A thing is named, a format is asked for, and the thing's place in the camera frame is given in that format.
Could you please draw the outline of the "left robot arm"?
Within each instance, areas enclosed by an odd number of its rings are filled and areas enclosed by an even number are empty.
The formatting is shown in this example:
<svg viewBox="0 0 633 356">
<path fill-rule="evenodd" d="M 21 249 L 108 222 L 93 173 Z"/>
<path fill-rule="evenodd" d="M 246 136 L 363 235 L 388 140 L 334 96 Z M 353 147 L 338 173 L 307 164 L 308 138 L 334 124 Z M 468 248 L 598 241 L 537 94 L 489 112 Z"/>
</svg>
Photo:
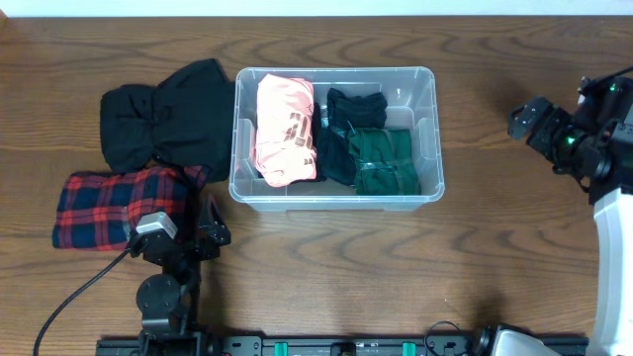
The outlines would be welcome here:
<svg viewBox="0 0 633 356">
<path fill-rule="evenodd" d="M 136 292 L 141 312 L 139 353 L 200 355 L 206 336 L 197 325 L 201 263 L 220 256 L 231 235 L 213 197 L 206 198 L 191 232 L 182 238 L 170 216 L 157 212 L 142 217 L 128 249 L 132 257 L 162 268 L 145 279 Z"/>
</svg>

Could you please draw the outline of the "large black garment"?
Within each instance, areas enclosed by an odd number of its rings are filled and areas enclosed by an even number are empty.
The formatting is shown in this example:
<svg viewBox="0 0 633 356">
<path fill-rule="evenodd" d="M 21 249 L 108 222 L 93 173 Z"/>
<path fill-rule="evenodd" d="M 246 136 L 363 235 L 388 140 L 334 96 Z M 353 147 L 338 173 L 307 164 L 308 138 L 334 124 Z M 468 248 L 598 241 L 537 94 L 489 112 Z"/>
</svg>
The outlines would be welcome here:
<svg viewBox="0 0 633 356">
<path fill-rule="evenodd" d="M 117 173 L 139 171 L 151 159 L 204 166 L 207 181 L 228 178 L 235 84 L 213 58 L 192 62 L 157 85 L 125 84 L 103 94 L 100 139 Z"/>
</svg>

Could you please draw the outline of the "dark navy garment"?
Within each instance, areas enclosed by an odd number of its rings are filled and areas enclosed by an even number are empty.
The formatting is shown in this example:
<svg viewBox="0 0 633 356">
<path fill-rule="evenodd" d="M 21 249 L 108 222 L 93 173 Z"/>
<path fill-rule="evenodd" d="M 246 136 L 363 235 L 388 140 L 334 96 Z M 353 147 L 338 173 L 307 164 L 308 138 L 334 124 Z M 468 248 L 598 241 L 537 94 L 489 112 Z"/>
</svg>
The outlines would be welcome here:
<svg viewBox="0 0 633 356">
<path fill-rule="evenodd" d="M 316 162 L 320 173 L 345 186 L 353 186 L 355 158 L 349 152 L 349 138 L 359 129 L 382 129 L 388 102 L 381 92 L 347 96 L 330 88 L 326 95 L 326 123 L 316 139 Z"/>
</svg>

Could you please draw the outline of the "red navy plaid shirt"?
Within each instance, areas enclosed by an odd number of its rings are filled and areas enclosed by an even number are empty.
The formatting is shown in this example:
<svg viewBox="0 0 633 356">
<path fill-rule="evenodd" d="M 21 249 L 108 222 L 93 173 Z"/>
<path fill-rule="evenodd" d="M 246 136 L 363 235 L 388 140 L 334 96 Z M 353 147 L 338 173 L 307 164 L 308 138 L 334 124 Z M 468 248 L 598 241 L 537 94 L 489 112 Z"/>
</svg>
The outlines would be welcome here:
<svg viewBox="0 0 633 356">
<path fill-rule="evenodd" d="M 61 191 L 51 243 L 58 249 L 123 250 L 145 215 L 166 213 L 177 238 L 193 219 L 205 166 L 153 166 L 127 174 L 77 172 Z"/>
</svg>

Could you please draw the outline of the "dark green garment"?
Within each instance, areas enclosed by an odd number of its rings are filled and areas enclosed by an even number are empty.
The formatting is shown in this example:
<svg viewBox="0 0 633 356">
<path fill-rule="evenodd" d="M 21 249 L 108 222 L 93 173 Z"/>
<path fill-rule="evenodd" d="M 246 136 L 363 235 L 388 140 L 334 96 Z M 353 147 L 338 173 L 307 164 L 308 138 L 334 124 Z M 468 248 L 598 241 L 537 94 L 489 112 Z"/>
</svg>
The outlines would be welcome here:
<svg viewBox="0 0 633 356">
<path fill-rule="evenodd" d="M 408 130 L 359 129 L 349 138 L 349 152 L 355 158 L 358 195 L 420 194 Z"/>
</svg>

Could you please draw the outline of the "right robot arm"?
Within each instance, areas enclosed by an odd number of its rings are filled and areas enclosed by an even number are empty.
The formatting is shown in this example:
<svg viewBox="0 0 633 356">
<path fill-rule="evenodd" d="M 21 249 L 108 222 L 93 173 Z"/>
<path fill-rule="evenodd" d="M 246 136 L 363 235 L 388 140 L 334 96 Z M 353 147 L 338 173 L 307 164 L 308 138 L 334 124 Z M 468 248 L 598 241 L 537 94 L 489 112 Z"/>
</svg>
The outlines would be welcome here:
<svg viewBox="0 0 633 356">
<path fill-rule="evenodd" d="M 538 96 L 508 116 L 508 134 L 574 178 L 588 194 L 598 232 L 591 338 L 537 337 L 509 325 L 485 328 L 471 355 L 629 355 L 632 352 L 632 70 L 583 78 L 570 114 Z"/>
</svg>

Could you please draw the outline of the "small black garment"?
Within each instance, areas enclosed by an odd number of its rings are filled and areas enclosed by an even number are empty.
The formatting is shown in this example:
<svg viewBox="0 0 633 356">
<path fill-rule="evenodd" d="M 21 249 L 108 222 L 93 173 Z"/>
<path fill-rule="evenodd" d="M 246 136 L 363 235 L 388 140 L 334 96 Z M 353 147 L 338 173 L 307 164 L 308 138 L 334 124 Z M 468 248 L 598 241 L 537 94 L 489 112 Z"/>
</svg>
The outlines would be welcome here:
<svg viewBox="0 0 633 356">
<path fill-rule="evenodd" d="M 257 111 L 254 164 L 272 187 L 323 180 L 318 167 L 317 102 L 298 109 L 290 105 Z"/>
</svg>

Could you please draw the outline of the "pink shirt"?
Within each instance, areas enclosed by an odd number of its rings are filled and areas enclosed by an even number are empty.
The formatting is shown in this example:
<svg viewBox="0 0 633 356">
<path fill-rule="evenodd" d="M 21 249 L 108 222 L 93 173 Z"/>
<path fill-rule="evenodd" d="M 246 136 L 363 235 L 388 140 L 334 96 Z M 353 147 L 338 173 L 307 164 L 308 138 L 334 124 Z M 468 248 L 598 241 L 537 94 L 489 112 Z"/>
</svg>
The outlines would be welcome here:
<svg viewBox="0 0 633 356">
<path fill-rule="evenodd" d="M 256 104 L 254 165 L 265 182 L 279 188 L 316 178 L 313 84 L 268 74 L 258 84 Z"/>
</svg>

